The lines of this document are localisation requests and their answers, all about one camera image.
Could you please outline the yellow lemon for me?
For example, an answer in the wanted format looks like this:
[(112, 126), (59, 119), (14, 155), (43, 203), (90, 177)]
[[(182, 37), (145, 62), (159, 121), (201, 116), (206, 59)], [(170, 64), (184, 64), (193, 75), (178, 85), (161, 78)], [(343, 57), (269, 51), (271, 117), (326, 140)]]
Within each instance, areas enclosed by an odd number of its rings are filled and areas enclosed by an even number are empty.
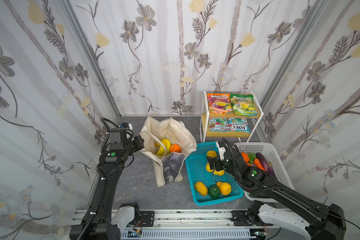
[(220, 171), (214, 170), (213, 174), (216, 176), (223, 176), (225, 174), (225, 170), (220, 170)]
[(208, 151), (207, 152), (207, 157), (208, 158), (215, 158), (215, 157), (217, 157), (217, 152), (216, 151)]
[(210, 167), (210, 164), (207, 163), (207, 164), (206, 164), (206, 171), (209, 172), (209, 173), (212, 173), (212, 172), (215, 171), (215, 169), (214, 169), (214, 168), (211, 168), (211, 167)]

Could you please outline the yellow banana bunch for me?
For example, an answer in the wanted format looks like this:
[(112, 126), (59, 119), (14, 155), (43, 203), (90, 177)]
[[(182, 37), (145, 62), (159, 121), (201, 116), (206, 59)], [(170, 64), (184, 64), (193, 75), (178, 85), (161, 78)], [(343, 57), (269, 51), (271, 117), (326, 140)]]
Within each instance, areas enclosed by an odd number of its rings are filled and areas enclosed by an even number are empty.
[(171, 142), (168, 139), (162, 139), (160, 142), (155, 142), (155, 146), (158, 147), (156, 156), (166, 157), (170, 153)]

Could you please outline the orange fruit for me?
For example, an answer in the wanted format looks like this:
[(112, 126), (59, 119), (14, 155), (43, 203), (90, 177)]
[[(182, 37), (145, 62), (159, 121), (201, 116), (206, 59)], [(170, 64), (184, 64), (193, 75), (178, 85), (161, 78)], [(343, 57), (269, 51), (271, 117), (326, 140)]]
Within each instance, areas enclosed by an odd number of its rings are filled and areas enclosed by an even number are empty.
[(173, 144), (170, 146), (170, 153), (181, 153), (181, 152), (182, 152), (182, 148), (180, 145)]

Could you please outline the cream canvas tote bag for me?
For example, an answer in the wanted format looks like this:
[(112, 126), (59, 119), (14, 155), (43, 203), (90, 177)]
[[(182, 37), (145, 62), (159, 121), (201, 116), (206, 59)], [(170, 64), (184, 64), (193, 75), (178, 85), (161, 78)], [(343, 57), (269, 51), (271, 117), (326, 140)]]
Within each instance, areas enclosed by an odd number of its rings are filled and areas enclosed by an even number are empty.
[[(141, 153), (153, 161), (157, 186), (160, 188), (182, 181), (181, 170), (185, 159), (197, 150), (196, 139), (185, 124), (173, 118), (158, 121), (148, 117), (140, 135), (144, 139), (145, 146)], [(169, 153), (166, 157), (156, 156), (159, 148), (155, 146), (155, 142), (160, 142), (162, 139), (168, 139), (171, 145), (180, 145), (182, 152)]]

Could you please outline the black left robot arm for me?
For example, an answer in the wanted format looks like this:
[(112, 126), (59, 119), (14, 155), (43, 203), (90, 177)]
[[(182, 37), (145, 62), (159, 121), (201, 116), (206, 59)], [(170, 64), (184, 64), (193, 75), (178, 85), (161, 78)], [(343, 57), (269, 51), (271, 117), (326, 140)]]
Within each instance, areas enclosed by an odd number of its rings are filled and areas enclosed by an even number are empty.
[(120, 126), (109, 119), (101, 118), (106, 128), (106, 139), (101, 147), (96, 167), (98, 183), (90, 206), (78, 225), (73, 225), (69, 234), (71, 240), (119, 240), (122, 225), (112, 220), (112, 206), (118, 181), (128, 158), (141, 151), (144, 140), (134, 136), (132, 125)]

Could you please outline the green mint candy bag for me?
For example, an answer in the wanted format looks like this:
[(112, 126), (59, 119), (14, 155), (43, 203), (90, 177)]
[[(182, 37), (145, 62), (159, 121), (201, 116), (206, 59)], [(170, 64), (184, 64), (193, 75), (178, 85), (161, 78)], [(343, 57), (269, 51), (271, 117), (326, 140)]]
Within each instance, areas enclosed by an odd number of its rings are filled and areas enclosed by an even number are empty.
[(250, 133), (248, 121), (246, 118), (228, 118), (231, 131)]

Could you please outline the orange candy bag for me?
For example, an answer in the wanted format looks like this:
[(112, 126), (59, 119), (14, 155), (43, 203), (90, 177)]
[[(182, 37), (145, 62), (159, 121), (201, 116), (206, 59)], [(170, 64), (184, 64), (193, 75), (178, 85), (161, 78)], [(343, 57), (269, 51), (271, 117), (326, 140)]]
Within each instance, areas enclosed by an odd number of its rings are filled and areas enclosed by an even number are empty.
[(233, 113), (230, 94), (207, 94), (209, 112), (214, 114)]

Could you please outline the green yellow candy bag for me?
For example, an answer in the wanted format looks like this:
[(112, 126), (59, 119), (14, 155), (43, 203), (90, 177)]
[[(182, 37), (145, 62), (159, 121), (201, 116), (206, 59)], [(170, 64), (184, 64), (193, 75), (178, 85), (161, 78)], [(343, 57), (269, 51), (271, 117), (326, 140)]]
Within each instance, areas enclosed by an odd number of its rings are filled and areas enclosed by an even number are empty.
[(230, 101), (235, 115), (245, 117), (258, 115), (253, 95), (231, 94)]

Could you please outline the teal plastic basket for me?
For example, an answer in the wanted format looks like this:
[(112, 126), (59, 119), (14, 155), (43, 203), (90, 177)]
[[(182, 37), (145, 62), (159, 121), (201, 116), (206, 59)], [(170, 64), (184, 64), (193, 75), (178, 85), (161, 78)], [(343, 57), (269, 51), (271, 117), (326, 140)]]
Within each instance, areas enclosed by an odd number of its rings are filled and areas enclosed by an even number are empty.
[[(228, 173), (223, 176), (214, 175), (206, 170), (207, 152), (215, 151), (218, 153), (218, 147), (216, 142), (206, 142), (197, 144), (197, 150), (191, 153), (186, 159), (185, 164), (187, 167), (189, 182), (193, 195), (193, 200), (198, 206), (210, 206), (215, 204), (221, 204), (230, 202), (241, 198), (244, 195), (244, 191), (239, 187), (238, 183)], [(229, 195), (220, 195), (218, 198), (213, 199), (209, 195), (202, 196), (195, 189), (195, 184), (202, 182), (206, 187), (210, 187), (217, 182), (229, 183), (232, 187), (232, 191)]]

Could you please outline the green avocado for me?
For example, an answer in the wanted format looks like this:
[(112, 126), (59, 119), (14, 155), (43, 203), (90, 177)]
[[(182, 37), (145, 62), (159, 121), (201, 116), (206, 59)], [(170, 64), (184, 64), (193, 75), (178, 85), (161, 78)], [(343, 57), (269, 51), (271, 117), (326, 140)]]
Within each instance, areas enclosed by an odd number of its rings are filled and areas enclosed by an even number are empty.
[(211, 185), (208, 187), (208, 196), (212, 199), (218, 199), (221, 195), (220, 188), (217, 185)]

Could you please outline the yellow bumpy citrus left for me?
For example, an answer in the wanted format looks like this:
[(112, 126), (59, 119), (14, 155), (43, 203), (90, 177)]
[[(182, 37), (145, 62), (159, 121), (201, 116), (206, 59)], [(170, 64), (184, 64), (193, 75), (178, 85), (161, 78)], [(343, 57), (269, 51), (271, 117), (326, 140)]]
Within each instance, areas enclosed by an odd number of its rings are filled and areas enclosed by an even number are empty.
[(201, 195), (206, 196), (208, 194), (208, 188), (206, 185), (202, 182), (196, 182), (195, 183), (195, 190)]

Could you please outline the orange carrot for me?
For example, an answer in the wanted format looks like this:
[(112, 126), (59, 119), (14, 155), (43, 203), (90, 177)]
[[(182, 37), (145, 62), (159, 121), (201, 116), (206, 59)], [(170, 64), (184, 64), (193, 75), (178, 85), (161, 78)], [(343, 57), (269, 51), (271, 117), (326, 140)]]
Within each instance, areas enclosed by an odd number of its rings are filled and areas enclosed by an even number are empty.
[(265, 159), (254, 159), (254, 164), (257, 168), (267, 172), (268, 171), (268, 163)]

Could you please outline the dark eggplant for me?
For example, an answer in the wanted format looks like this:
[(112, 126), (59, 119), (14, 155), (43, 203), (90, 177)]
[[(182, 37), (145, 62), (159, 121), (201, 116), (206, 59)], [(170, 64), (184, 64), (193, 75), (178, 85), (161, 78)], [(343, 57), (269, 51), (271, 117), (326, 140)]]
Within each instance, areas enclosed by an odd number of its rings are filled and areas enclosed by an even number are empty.
[(273, 167), (271, 166), (271, 164), (269, 164), (266, 161), (265, 157), (261, 153), (256, 153), (256, 157), (259, 160), (259, 163), (264, 168), (264, 170), (276, 179), (277, 177), (276, 177), (275, 171), (274, 171)]

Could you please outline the white plastic basket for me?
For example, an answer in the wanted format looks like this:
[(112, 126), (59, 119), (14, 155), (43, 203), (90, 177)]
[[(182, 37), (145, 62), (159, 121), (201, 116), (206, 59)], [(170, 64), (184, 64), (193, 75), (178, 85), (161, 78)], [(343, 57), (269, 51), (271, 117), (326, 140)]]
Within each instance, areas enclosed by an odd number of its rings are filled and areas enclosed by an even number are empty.
[[(272, 163), (276, 179), (255, 165), (247, 166), (241, 153), (261, 153), (268, 163)], [(224, 154), (225, 159), (233, 161), (231, 175), (244, 191), (244, 195), (262, 195), (254, 201), (261, 203), (281, 203), (291, 200), (289, 193), (294, 191), (292, 182), (286, 169), (277, 154), (275, 147), (266, 143), (235, 143), (228, 147)]]

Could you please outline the aluminium rail base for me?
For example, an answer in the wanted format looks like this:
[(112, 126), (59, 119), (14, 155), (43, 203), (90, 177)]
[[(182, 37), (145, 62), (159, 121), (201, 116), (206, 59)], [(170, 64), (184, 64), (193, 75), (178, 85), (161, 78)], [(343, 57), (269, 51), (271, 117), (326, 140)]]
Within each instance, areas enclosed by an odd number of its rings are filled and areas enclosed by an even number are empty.
[(274, 228), (292, 231), (310, 240), (309, 223), (299, 215), (267, 204), (255, 203), (247, 210), (156, 210), (139, 211), (123, 206), (109, 219), (85, 225), (85, 212), (78, 210), (69, 233), (71, 240), (260, 240)]

